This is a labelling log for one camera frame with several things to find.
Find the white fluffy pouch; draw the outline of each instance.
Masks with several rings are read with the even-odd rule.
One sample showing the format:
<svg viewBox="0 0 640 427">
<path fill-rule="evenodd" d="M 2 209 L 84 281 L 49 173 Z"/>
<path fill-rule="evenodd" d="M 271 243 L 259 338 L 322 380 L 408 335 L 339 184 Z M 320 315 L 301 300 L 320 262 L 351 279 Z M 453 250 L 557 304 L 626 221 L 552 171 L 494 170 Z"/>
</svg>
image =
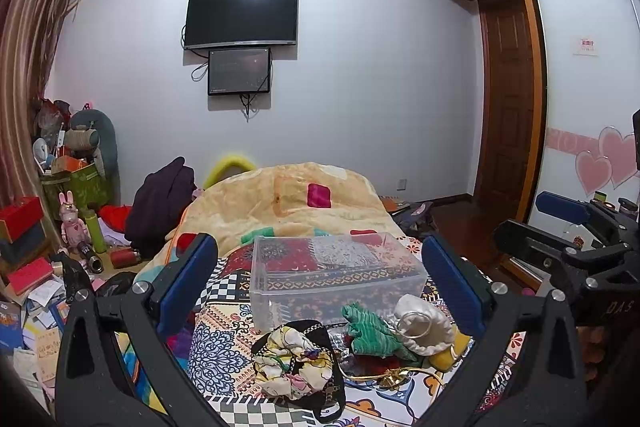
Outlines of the white fluffy pouch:
<svg viewBox="0 0 640 427">
<path fill-rule="evenodd" d="M 398 340 L 423 357 L 449 349 L 456 339 L 447 315 L 415 295 L 403 295 L 396 304 L 394 316 Z"/>
</svg>

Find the blue gripper pad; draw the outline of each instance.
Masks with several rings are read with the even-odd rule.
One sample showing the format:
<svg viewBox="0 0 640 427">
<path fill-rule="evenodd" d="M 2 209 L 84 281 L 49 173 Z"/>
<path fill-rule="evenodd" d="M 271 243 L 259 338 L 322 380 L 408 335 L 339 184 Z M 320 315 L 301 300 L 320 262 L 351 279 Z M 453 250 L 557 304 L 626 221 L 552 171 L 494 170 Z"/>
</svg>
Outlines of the blue gripper pad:
<svg viewBox="0 0 640 427">
<path fill-rule="evenodd" d="M 217 263 L 216 240 L 207 233 L 199 233 L 180 259 L 158 274 L 149 306 L 158 321 L 156 331 L 162 340 L 182 329 Z"/>
<path fill-rule="evenodd" d="M 551 192 L 540 192 L 536 208 L 543 214 L 557 217 L 569 223 L 584 225 L 589 220 L 587 205 Z"/>
<path fill-rule="evenodd" d="M 422 242 L 422 264 L 438 288 L 458 329 L 476 339 L 482 337 L 490 300 L 488 282 L 478 269 L 460 259 L 438 233 L 431 233 Z"/>
</svg>

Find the curtain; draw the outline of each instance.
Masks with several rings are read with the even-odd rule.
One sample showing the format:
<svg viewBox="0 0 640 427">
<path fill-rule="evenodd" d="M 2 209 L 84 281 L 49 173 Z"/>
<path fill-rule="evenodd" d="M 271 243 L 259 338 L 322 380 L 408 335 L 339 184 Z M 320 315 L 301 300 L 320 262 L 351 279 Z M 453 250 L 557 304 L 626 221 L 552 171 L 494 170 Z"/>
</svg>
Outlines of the curtain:
<svg viewBox="0 0 640 427">
<path fill-rule="evenodd" d="M 69 0 L 0 0 L 0 206 L 38 196 L 45 232 L 60 236 L 45 203 L 31 151 L 40 99 Z"/>
</svg>

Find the pink heart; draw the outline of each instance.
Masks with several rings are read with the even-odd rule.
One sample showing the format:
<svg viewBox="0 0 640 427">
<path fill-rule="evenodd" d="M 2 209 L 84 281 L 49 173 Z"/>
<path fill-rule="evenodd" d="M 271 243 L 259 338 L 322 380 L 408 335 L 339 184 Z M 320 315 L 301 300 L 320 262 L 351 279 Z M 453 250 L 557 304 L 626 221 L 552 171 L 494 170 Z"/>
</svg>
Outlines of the pink heart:
<svg viewBox="0 0 640 427">
<path fill-rule="evenodd" d="M 636 174 L 636 140 L 630 134 L 622 138 L 620 132 L 613 127 L 605 127 L 598 138 L 600 155 L 611 162 L 611 181 L 613 188 L 618 188 Z"/>
<path fill-rule="evenodd" d="M 594 159 L 590 152 L 582 151 L 575 157 L 575 173 L 589 196 L 609 183 L 611 162 L 607 158 Z"/>
</svg>

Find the television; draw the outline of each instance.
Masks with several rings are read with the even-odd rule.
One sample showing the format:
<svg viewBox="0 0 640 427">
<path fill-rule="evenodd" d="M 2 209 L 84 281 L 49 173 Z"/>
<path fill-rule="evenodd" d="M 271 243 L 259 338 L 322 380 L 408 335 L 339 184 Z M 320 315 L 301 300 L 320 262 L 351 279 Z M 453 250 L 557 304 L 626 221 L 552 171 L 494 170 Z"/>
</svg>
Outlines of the television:
<svg viewBox="0 0 640 427">
<path fill-rule="evenodd" d="M 209 51 L 209 96 L 248 94 L 271 89 L 271 49 Z"/>
<path fill-rule="evenodd" d="M 298 0 L 189 0 L 184 48 L 296 44 Z"/>
</svg>

